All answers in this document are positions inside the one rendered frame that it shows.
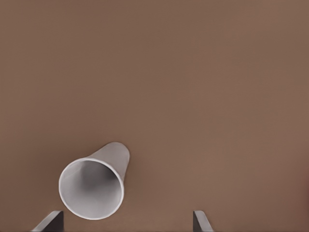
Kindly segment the white IKEA cup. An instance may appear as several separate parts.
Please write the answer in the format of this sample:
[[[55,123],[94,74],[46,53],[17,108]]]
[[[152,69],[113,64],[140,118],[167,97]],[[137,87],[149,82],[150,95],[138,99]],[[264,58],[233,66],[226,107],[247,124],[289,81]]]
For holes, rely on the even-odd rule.
[[[58,181],[63,204],[84,219],[110,217],[123,202],[129,160],[129,149],[120,142],[111,142],[87,157],[72,161]]]

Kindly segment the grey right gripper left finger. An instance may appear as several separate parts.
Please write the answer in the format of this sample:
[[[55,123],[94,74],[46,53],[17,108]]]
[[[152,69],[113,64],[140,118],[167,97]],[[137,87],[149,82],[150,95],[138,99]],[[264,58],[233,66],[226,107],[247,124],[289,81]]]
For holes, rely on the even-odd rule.
[[[64,232],[64,212],[52,211],[30,232]]]

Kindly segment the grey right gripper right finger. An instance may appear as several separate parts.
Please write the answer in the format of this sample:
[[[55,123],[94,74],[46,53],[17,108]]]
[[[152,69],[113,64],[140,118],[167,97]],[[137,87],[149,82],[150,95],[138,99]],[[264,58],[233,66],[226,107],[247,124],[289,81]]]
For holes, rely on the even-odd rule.
[[[193,211],[193,232],[214,232],[205,212],[202,210]]]

